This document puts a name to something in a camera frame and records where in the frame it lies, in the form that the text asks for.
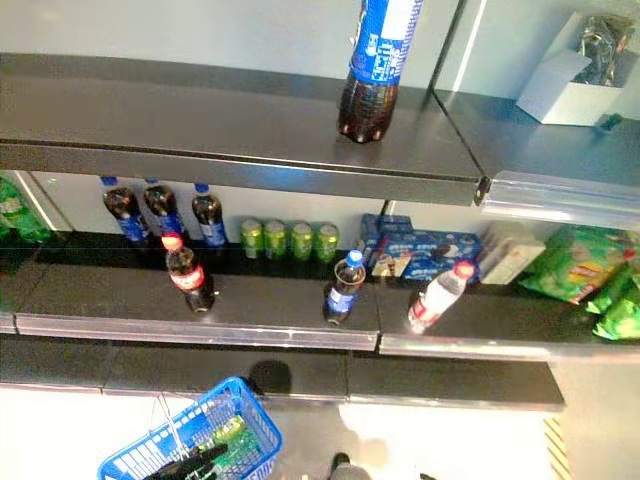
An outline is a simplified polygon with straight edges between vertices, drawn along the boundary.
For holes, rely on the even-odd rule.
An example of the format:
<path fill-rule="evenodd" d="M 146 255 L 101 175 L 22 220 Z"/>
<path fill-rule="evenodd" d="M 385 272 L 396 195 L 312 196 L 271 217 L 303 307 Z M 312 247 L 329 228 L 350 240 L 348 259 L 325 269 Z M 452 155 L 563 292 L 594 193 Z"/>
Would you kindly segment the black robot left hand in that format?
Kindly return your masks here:
<path fill-rule="evenodd" d="M 186 458 L 172 461 L 158 471 L 145 477 L 148 479 L 204 479 L 214 474 L 215 460 L 228 452 L 227 444 L 214 445 L 204 450 L 196 447 Z"/>

